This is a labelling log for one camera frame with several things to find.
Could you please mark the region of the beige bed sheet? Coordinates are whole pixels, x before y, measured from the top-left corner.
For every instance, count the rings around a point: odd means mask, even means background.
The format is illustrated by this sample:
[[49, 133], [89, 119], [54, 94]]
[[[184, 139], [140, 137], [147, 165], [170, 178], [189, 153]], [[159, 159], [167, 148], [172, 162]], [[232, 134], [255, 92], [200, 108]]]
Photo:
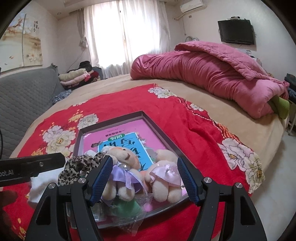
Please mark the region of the beige bed sheet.
[[102, 94], [151, 83], [156, 83], [158, 86], [170, 90], [178, 97], [184, 98], [206, 110], [213, 120], [226, 126], [231, 133], [239, 137], [243, 144], [254, 150], [260, 158], [262, 169], [267, 170], [285, 133], [286, 120], [280, 119], [276, 114], [268, 114], [254, 120], [235, 102], [213, 96], [195, 85], [182, 81], [159, 79], [132, 80], [128, 74], [101, 80], [74, 90], [67, 98], [53, 105], [31, 124], [23, 139], [12, 152], [11, 157], [17, 157], [36, 127], [52, 114]]

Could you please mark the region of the plush bear purple dress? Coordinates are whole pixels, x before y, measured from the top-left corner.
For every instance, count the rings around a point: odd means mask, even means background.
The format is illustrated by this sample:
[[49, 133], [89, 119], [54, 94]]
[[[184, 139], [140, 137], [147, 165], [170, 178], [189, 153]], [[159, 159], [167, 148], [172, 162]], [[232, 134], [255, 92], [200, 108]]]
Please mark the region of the plush bear purple dress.
[[129, 202], [137, 193], [147, 193], [144, 178], [139, 172], [140, 162], [137, 155], [125, 147], [106, 146], [102, 153], [113, 160], [113, 168], [102, 194], [104, 201], [112, 201], [116, 197]]

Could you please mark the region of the green pillow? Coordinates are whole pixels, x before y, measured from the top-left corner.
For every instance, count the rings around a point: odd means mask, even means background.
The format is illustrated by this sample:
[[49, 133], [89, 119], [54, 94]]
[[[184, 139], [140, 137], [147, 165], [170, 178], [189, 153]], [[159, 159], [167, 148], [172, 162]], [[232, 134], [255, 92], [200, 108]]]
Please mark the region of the green pillow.
[[290, 111], [290, 103], [288, 100], [276, 95], [268, 101], [268, 104], [273, 112], [278, 114], [279, 118], [284, 120], [288, 117]]

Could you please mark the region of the white lace roll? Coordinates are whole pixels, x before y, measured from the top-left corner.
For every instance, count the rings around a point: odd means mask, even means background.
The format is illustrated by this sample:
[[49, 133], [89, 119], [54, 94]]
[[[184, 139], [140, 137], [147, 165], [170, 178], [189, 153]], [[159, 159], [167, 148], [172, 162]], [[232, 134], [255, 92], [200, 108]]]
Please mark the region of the white lace roll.
[[58, 183], [59, 174], [63, 170], [64, 168], [59, 168], [42, 172], [37, 177], [31, 177], [29, 199], [27, 201], [31, 208], [35, 209], [37, 207], [37, 204], [40, 201], [46, 187], [50, 183]]

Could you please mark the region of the floral wall painting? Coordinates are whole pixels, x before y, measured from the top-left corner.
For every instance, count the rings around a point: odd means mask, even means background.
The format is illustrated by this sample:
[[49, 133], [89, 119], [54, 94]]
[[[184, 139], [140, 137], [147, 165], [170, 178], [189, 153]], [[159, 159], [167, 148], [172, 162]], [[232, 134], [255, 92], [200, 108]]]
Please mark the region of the floral wall painting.
[[39, 21], [19, 13], [1, 37], [1, 71], [43, 65]]

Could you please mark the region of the stack of folded clothes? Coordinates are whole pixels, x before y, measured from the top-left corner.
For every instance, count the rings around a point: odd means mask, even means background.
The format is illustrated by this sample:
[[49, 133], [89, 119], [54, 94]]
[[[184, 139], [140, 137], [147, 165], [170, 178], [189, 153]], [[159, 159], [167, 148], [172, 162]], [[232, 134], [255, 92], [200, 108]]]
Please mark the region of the stack of folded clothes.
[[74, 90], [84, 85], [104, 80], [102, 69], [93, 67], [90, 61], [83, 61], [76, 70], [58, 76], [65, 90]]

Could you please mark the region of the grey quilted headboard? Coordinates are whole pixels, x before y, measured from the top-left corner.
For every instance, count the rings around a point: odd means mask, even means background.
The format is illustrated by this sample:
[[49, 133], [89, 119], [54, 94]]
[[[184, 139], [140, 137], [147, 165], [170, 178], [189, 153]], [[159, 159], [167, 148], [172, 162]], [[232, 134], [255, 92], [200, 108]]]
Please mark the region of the grey quilted headboard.
[[53, 98], [63, 91], [58, 68], [53, 64], [1, 78], [2, 158], [10, 157], [30, 125], [53, 105]]

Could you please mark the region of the white sheer curtain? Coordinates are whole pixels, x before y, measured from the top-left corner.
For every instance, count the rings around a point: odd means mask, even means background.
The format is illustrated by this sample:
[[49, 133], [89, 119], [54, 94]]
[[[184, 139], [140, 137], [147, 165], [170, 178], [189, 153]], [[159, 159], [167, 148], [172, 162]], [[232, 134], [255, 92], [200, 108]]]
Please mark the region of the white sheer curtain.
[[108, 1], [84, 7], [83, 18], [91, 64], [102, 69], [104, 78], [130, 73], [141, 55], [170, 50], [163, 1]]

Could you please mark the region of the plush bear pink dress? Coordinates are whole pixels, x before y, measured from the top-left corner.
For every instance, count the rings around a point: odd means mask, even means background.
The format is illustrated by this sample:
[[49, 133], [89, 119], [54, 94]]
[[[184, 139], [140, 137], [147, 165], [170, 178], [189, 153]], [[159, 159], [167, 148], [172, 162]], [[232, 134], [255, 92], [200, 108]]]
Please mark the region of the plush bear pink dress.
[[146, 170], [144, 180], [151, 186], [157, 202], [177, 203], [182, 199], [182, 179], [178, 172], [178, 156], [170, 150], [149, 149], [154, 163]]

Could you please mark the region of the dark tray with pink book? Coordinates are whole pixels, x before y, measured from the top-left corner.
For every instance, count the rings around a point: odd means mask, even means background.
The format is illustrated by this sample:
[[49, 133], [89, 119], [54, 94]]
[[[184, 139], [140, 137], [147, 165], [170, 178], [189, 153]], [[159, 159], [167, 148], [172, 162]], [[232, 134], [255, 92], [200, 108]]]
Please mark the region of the dark tray with pink book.
[[[170, 138], [143, 111], [127, 114], [119, 118], [96, 123], [91, 115], [79, 124], [78, 137], [74, 145], [74, 156], [94, 156], [106, 146], [125, 147], [134, 152], [140, 162], [139, 172], [143, 178], [146, 170], [154, 163], [147, 151], [152, 149], [170, 150], [178, 157], [183, 153]], [[146, 194], [152, 189], [144, 180]], [[148, 217], [160, 214], [187, 200], [188, 195], [182, 182], [182, 199], [177, 203], [157, 202], [155, 209]]]

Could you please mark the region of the red floral blanket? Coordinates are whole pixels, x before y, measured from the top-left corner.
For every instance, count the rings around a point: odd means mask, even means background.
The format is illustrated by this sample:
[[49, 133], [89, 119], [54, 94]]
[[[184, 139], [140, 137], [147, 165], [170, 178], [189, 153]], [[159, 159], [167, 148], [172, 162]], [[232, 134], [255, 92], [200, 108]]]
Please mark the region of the red floral blanket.
[[[140, 110], [203, 175], [217, 183], [232, 186], [241, 182], [252, 194], [265, 180], [260, 159], [252, 149], [227, 127], [213, 121], [205, 110], [157, 84], [100, 95], [52, 114], [37, 126], [18, 157], [61, 152], [69, 158], [74, 156], [75, 138], [83, 127]], [[4, 210], [11, 220], [11, 230], [24, 240], [34, 212], [27, 203], [30, 185], [4, 188], [9, 189], [16, 191], [18, 198]], [[145, 220], [135, 237], [118, 228], [108, 228], [102, 235], [105, 240], [186, 240], [198, 212], [199, 208], [188, 201]]]

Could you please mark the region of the dark clothes pile on chair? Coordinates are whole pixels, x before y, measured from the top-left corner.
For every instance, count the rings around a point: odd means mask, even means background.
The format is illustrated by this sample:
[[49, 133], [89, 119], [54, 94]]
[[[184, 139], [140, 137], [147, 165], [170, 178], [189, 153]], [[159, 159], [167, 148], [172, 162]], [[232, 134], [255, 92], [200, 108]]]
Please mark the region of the dark clothes pile on chair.
[[285, 81], [290, 84], [287, 88], [289, 100], [293, 103], [296, 103], [296, 77], [292, 74], [287, 73]]

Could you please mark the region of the wall mounted black television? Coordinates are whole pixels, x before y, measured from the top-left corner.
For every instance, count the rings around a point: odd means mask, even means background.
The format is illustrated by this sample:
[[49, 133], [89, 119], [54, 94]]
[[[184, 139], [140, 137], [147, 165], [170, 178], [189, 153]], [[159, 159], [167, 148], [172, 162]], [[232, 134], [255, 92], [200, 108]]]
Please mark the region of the wall mounted black television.
[[218, 21], [222, 42], [230, 44], [254, 45], [254, 31], [250, 20], [230, 19]]

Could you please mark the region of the leopard print scrunchie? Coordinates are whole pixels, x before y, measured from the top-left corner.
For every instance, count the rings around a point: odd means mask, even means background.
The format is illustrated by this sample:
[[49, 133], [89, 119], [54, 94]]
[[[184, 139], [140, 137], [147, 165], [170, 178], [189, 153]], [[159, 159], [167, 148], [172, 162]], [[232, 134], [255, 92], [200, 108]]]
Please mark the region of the leopard print scrunchie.
[[82, 155], [70, 158], [58, 176], [58, 186], [71, 185], [79, 178], [86, 178], [92, 169], [99, 166], [104, 156], [104, 153], [98, 152], [94, 156]]

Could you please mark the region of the green item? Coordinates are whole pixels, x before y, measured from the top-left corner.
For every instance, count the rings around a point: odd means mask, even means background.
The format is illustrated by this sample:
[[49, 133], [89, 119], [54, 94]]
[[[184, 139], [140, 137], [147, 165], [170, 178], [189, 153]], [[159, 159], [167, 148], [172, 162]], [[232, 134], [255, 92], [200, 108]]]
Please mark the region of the green item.
[[131, 201], [115, 197], [112, 201], [101, 200], [91, 210], [99, 229], [117, 227], [136, 235], [139, 227], [155, 209], [157, 202], [152, 194], [137, 194]]

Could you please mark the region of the pink rolled quilt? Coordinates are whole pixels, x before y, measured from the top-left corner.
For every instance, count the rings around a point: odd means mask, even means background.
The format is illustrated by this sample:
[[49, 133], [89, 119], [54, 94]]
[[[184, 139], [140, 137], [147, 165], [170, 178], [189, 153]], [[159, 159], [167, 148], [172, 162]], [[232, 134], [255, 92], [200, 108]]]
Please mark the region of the pink rolled quilt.
[[139, 56], [130, 76], [133, 80], [184, 81], [236, 102], [254, 119], [274, 113], [268, 104], [274, 96], [288, 100], [288, 82], [270, 76], [249, 55], [212, 42], [185, 42], [172, 52]]

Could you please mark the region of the white air conditioner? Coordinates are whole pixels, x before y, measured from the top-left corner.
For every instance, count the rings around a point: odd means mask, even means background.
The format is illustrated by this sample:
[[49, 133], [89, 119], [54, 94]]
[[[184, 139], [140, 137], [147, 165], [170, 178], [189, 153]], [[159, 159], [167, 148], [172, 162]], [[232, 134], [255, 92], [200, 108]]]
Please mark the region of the white air conditioner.
[[182, 13], [187, 13], [204, 5], [203, 0], [184, 0], [180, 5]]

